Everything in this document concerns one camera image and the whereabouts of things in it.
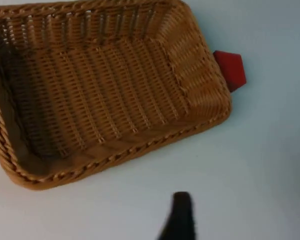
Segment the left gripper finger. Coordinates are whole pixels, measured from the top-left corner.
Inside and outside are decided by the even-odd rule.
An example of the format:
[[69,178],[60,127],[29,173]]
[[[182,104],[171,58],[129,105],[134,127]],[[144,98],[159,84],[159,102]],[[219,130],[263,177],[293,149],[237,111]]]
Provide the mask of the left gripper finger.
[[158,240],[195,240],[195,218],[191,195],[186,191],[172,195],[170,212]]

